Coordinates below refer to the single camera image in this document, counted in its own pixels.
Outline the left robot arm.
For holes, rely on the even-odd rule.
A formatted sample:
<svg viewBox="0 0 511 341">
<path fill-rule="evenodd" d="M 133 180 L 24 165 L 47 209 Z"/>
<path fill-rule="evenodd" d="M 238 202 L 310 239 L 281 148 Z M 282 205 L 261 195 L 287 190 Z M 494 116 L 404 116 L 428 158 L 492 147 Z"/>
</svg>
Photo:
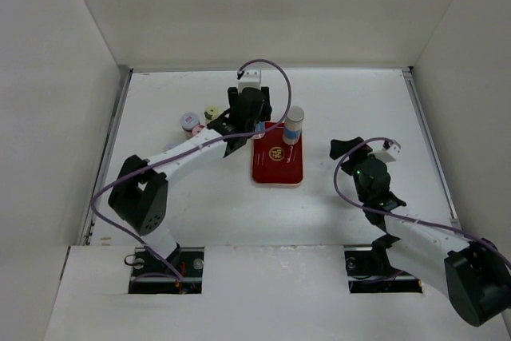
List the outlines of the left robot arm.
<svg viewBox="0 0 511 341">
<path fill-rule="evenodd" d="M 254 133 L 260 122 L 271 117 L 270 91 L 247 87 L 228 89 L 230 108 L 211 121 L 197 135 L 153 158 L 132 155 L 118 174 L 109 207 L 155 253 L 152 266 L 162 276 L 179 267 L 180 245 L 164 224 L 168 190 L 180 179 L 213 161 L 223 159 L 248 141 L 237 133 Z"/>
</svg>

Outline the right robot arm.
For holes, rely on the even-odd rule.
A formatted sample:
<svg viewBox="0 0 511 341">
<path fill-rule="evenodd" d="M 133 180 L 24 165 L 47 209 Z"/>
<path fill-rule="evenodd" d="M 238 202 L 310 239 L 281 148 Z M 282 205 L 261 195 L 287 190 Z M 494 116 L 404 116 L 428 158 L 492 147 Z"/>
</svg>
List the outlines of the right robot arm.
<svg viewBox="0 0 511 341">
<path fill-rule="evenodd" d="M 510 262 L 488 240 L 446 224 L 423 220 L 390 189 L 387 165 L 398 159 L 401 145 L 380 138 L 375 151 L 370 140 L 333 139 L 329 156 L 336 172 L 351 176 L 357 195 L 341 198 L 363 211 L 382 231 L 373 242 L 372 268 L 382 274 L 393 269 L 425 282 L 450 302 L 469 325 L 480 327 L 510 308 Z"/>
</svg>

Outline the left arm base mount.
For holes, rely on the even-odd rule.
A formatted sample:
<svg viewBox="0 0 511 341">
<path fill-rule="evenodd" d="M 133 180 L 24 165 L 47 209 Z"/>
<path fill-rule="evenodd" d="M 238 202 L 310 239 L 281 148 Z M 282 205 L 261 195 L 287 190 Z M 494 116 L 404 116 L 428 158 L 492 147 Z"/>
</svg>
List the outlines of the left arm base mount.
<svg viewBox="0 0 511 341">
<path fill-rule="evenodd" d="M 181 280 L 165 264 L 143 248 L 135 248 L 124 259 L 130 268 L 128 293 L 133 295 L 195 295 L 202 292 L 204 248 L 181 248 L 172 265 Z"/>
</svg>

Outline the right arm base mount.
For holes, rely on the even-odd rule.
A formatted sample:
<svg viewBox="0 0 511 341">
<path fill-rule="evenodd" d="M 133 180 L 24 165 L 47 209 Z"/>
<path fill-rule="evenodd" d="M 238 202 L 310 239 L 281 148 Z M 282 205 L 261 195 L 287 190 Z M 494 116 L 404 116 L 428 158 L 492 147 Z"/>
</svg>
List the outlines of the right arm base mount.
<svg viewBox="0 0 511 341">
<path fill-rule="evenodd" d="M 348 289 L 351 294 L 418 293 L 422 282 L 390 265 L 386 251 L 397 239 L 384 235 L 371 245 L 344 248 Z"/>
</svg>

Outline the pink cap bottle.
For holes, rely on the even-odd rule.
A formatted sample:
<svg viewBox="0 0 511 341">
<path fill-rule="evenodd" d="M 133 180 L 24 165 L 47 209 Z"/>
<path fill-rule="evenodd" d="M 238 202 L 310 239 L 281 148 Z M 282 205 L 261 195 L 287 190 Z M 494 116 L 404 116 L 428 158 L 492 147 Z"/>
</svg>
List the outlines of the pink cap bottle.
<svg viewBox="0 0 511 341">
<path fill-rule="evenodd" d="M 197 136 L 203 129 L 206 129 L 205 125 L 197 125 L 192 129 L 192 135 Z"/>
</svg>

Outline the tall jar blue label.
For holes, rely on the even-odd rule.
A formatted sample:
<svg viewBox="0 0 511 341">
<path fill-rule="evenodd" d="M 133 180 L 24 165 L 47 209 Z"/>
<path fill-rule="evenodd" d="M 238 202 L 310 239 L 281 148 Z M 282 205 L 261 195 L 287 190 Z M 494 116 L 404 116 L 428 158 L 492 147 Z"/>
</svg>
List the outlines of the tall jar blue label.
<svg viewBox="0 0 511 341">
<path fill-rule="evenodd" d="M 264 136 L 264 131 L 266 129 L 266 122 L 265 121 L 259 121 L 255 125 L 254 134 L 252 136 L 253 140 L 259 140 Z"/>
<path fill-rule="evenodd" d="M 297 105 L 291 106 L 284 119 L 283 126 L 283 142 L 286 145 L 295 145 L 298 143 L 302 133 L 303 120 L 303 109 Z"/>
</svg>

